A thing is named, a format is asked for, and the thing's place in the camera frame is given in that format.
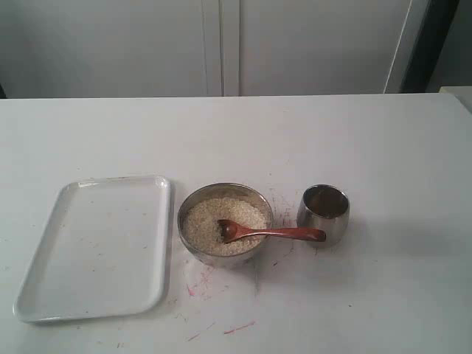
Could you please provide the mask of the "brown wooden spoon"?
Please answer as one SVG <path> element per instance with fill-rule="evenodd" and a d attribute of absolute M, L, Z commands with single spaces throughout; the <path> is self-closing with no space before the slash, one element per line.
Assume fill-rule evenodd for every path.
<path fill-rule="evenodd" d="M 250 229 L 241 226 L 234 221 L 226 219 L 218 220 L 218 225 L 221 228 L 221 235 L 224 243 L 233 243 L 237 240 L 254 236 L 281 237 L 320 243 L 325 242 L 327 238 L 324 231 L 307 227 L 283 229 Z"/>

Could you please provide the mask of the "steel bowl of rice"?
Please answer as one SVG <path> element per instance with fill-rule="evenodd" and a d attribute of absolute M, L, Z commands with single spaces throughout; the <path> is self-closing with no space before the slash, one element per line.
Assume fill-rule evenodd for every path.
<path fill-rule="evenodd" d="M 266 241 L 268 240 L 267 236 L 261 236 L 263 238 L 262 241 L 253 249 L 250 249 L 244 253 L 230 256 L 217 256 L 215 254 L 207 254 L 192 246 L 192 244 L 184 235 L 184 220 L 187 214 L 189 213 L 190 209 L 202 201 L 211 198 L 225 197 L 246 201 L 250 203 L 253 207 L 259 209 L 264 214 L 265 219 L 267 220 L 266 228 L 272 227 L 274 220 L 271 206 L 269 205 L 267 200 L 261 194 L 259 194 L 258 191 L 242 184 L 211 184 L 202 187 L 201 189 L 196 190 L 191 195 L 189 195 L 184 200 L 180 207 L 180 210 L 178 211 L 178 232 L 180 234 L 181 241 L 195 258 L 200 260 L 202 263 L 207 264 L 208 266 L 216 268 L 234 268 L 240 264 L 245 263 L 246 261 L 253 258 L 257 253 L 259 253 L 259 251 L 264 247 Z"/>

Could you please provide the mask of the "white rice grains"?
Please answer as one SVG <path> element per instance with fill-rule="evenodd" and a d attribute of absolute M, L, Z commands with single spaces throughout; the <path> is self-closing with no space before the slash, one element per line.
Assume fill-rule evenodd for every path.
<path fill-rule="evenodd" d="M 264 229 L 264 214 L 246 201 L 234 198 L 211 198 L 196 204 L 184 220 L 184 235 L 192 246 L 207 254 L 230 256 L 253 249 L 261 236 L 245 237 L 224 243 L 219 220 L 231 220 L 251 229 Z"/>

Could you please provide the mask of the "small steel cup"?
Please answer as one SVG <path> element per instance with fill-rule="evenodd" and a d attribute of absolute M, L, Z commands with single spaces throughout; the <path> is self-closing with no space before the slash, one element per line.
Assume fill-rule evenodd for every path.
<path fill-rule="evenodd" d="M 330 248 L 344 236 L 350 219 L 347 195 L 329 184 L 316 184 L 304 191 L 299 204 L 296 224 L 323 231 L 326 240 L 311 242 L 313 247 Z"/>

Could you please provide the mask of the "white rectangular tray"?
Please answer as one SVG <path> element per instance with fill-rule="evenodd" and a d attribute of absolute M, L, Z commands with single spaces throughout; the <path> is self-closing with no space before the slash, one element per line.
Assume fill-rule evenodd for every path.
<path fill-rule="evenodd" d="M 101 178 L 58 194 L 13 306 L 26 323 L 127 316 L 166 287 L 172 185 Z"/>

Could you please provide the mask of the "dark pillar at right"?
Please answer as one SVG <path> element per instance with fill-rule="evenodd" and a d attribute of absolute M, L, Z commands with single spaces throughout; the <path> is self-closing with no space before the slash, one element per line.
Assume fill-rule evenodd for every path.
<path fill-rule="evenodd" d="M 406 73 L 400 85 L 400 93 L 426 91 L 458 6 L 459 0 L 428 1 Z"/>

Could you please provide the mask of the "white cabinet doors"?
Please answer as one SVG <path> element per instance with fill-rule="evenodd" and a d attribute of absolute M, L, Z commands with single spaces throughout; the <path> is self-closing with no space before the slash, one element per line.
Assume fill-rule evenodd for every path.
<path fill-rule="evenodd" d="M 424 1 L 3 1 L 9 98 L 396 93 Z"/>

